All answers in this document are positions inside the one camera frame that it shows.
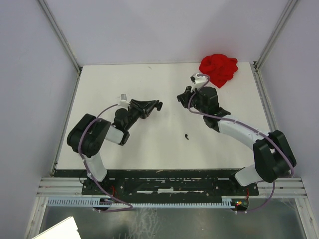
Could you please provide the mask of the black round earbud case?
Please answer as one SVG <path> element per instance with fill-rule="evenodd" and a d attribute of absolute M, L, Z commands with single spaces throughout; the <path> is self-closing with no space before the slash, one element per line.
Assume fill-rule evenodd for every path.
<path fill-rule="evenodd" d="M 157 104 L 157 111 L 160 111 L 162 109 L 163 102 L 158 102 Z"/>

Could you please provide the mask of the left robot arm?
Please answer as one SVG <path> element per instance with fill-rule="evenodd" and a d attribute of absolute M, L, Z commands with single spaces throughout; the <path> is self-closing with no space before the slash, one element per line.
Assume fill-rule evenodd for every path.
<path fill-rule="evenodd" d="M 127 101 L 126 95 L 121 95 L 119 103 L 107 108 L 120 107 L 115 112 L 113 122 L 101 118 L 101 115 L 85 114 L 69 132 L 67 145 L 81 156 L 88 177 L 95 180 L 93 189 L 99 194 L 106 194 L 110 190 L 110 181 L 105 179 L 107 169 L 99 153 L 102 144 L 109 141 L 123 146 L 135 122 L 148 118 L 154 109 L 160 111 L 162 105 L 159 100 Z"/>

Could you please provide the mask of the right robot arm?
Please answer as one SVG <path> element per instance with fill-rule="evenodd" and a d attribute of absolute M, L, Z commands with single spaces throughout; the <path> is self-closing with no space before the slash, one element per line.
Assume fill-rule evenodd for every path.
<path fill-rule="evenodd" d="M 272 183 L 294 173 L 297 162 L 284 133 L 279 130 L 263 133 L 238 121 L 219 105 L 215 88 L 192 91 L 188 86 L 177 100 L 191 113 L 202 115 L 209 128 L 234 138 L 253 151 L 254 163 L 231 176 L 228 184 L 233 194 L 240 195 L 252 183 Z"/>

